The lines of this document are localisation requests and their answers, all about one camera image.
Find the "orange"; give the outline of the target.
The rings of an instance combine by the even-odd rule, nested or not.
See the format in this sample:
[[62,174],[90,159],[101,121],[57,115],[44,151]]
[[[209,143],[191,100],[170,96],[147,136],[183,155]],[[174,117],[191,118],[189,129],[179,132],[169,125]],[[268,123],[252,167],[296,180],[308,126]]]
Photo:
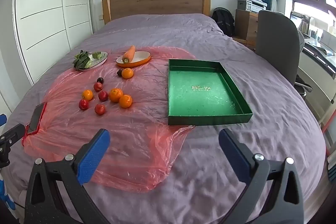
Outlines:
[[118,103],[122,96],[123,96],[123,91],[119,88],[113,88],[109,92],[109,99],[113,103]]
[[129,108],[133,103],[133,98],[129,94],[124,94],[119,99],[119,105],[123,109]]
[[123,79],[131,79],[134,76],[134,71],[131,68],[125,68],[121,72]]
[[93,92],[89,89],[82,92],[82,98],[87,101],[91,101],[93,99]]

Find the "smartphone in red case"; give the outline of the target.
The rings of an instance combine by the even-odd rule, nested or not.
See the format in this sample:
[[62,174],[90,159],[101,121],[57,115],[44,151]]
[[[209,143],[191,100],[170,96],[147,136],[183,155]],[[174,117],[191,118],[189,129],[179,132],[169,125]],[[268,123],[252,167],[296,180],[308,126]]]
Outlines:
[[47,104],[45,102],[39,104],[35,107],[31,120],[26,127],[27,135],[34,135],[39,131],[40,123],[42,120],[42,116],[45,112]]

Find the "purple bed sheet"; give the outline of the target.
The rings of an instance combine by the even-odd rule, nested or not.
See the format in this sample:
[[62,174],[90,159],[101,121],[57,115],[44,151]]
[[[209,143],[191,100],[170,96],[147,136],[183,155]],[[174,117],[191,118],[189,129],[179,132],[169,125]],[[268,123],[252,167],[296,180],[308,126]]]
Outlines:
[[61,160],[105,128],[110,147],[85,188],[109,221],[218,222],[244,184],[219,145],[221,126],[209,121],[242,107],[217,72],[183,69],[169,81],[170,59],[224,67],[252,111],[227,129],[267,159],[294,159],[310,218],[325,163],[318,122],[285,77],[202,14],[114,20],[50,67],[6,125],[27,124],[35,106],[47,104],[39,132],[13,145],[1,172],[13,200],[25,203],[36,158]]

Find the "pink plastic sheet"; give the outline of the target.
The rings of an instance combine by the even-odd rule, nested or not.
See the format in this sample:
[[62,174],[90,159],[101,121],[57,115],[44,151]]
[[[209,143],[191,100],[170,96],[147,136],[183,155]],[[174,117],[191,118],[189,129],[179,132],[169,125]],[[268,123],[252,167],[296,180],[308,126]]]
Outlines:
[[[118,77],[116,58],[123,49],[111,52],[107,61],[84,72],[69,69],[60,74],[47,91],[39,130],[24,138],[26,154],[58,161],[88,143],[98,130],[110,133],[110,146],[92,180],[128,192],[148,192],[170,173],[191,126],[167,123],[168,62],[192,59],[191,53],[175,47],[149,47],[151,59],[134,68],[131,79]],[[133,102],[127,109],[105,101],[103,115],[95,113],[99,98],[87,110],[79,108],[80,95],[91,90],[97,78],[104,91],[121,89]]]

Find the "green leafy bok choy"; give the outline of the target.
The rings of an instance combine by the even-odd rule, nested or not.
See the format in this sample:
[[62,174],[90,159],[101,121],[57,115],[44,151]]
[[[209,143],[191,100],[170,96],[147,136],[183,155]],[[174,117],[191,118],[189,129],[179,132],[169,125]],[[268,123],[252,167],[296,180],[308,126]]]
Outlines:
[[88,69],[92,63],[102,57],[100,51],[89,53],[88,51],[81,50],[74,58],[73,66],[76,71]]

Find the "dark plum left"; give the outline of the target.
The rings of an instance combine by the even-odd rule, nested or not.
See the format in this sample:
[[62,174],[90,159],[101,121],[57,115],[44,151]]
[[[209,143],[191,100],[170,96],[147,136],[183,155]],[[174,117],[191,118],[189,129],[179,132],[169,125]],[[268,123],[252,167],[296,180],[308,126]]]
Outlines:
[[104,79],[103,79],[102,77],[99,77],[96,81],[97,81],[98,83],[101,83],[101,84],[104,83]]

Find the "white patterned plate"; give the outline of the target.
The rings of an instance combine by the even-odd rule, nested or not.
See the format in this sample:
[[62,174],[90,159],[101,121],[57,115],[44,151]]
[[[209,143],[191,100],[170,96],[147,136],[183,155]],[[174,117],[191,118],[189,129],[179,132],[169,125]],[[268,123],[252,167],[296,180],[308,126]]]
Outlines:
[[104,51],[90,53],[88,51],[81,50],[75,56],[72,64],[76,71],[83,71],[103,64],[106,61],[107,57],[108,53]]

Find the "dark plum near dish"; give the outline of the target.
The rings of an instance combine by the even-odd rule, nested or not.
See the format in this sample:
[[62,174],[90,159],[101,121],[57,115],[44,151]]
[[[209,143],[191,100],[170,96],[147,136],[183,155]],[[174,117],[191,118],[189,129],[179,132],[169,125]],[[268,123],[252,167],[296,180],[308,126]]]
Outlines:
[[119,70],[117,71],[117,75],[118,75],[119,77],[122,76],[122,69],[119,69]]

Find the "white wardrobe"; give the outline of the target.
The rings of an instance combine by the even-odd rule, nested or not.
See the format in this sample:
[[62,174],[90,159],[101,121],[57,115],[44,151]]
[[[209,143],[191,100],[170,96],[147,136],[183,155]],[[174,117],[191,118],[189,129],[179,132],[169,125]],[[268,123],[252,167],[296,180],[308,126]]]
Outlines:
[[31,84],[92,35],[89,0],[13,0],[16,38]]

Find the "green shallow box tray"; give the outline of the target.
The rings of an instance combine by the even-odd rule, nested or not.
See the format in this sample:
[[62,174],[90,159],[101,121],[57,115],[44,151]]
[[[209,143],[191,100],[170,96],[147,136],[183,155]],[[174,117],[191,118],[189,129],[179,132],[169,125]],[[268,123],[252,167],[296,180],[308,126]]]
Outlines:
[[247,123],[252,110],[221,63],[170,59],[168,65],[170,126]]

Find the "white desk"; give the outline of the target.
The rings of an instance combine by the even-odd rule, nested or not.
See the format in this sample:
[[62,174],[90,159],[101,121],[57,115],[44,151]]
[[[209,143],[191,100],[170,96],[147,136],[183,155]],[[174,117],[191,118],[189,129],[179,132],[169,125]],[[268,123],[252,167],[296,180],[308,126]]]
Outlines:
[[313,89],[306,96],[320,123],[335,110],[335,56],[327,56],[306,42],[299,56],[299,77]]

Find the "orange carrot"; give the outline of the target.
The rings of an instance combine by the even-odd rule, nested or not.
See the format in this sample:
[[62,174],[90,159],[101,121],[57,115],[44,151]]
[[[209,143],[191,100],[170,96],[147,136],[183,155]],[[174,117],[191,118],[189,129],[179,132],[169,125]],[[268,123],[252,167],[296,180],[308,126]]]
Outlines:
[[135,55],[135,46],[131,46],[122,56],[122,62],[124,64],[130,63],[133,61]]

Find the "orange oval dish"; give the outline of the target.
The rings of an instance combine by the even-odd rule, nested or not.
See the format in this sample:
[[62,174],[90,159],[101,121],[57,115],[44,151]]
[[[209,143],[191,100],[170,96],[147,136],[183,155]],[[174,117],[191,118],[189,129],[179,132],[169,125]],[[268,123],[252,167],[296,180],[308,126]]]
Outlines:
[[151,59],[151,53],[148,51],[135,51],[132,62],[123,63],[122,56],[116,59],[116,63],[121,68],[134,68],[146,64]]

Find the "grey office chair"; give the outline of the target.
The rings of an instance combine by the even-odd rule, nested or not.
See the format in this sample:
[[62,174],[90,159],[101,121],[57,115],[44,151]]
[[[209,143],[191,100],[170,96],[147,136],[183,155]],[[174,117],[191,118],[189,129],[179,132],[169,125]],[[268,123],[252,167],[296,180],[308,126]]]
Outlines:
[[303,34],[284,14],[259,12],[255,52],[276,68],[302,98],[313,91],[297,73],[304,45]]

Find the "wooden drawer cabinet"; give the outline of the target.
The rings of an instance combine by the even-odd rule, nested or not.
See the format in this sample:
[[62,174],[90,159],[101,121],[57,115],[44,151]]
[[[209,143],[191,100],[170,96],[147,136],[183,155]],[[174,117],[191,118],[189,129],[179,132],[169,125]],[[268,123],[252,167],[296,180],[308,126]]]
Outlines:
[[236,42],[254,51],[256,49],[257,29],[257,13],[236,9],[235,34],[232,37]]

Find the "wooden headboard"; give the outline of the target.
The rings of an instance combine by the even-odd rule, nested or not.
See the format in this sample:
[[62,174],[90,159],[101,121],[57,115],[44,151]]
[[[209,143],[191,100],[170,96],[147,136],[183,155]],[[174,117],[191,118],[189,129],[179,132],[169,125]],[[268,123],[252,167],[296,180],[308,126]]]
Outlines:
[[210,16],[211,0],[102,0],[102,19],[132,15],[203,14]]

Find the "black backpack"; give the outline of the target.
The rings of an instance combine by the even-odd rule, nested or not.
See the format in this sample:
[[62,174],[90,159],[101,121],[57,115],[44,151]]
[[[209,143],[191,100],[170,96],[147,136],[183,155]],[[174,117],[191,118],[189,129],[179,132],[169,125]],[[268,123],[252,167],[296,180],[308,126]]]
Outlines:
[[235,34],[235,21],[231,12],[225,8],[217,7],[213,10],[211,18],[217,23],[223,34],[232,37]]

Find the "white printer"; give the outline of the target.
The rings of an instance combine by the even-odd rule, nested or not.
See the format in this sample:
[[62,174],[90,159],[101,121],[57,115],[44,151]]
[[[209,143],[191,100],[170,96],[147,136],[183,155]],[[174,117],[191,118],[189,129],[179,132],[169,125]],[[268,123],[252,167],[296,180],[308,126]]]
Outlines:
[[266,10],[267,4],[261,0],[237,0],[238,10],[254,12],[256,14],[261,10]]

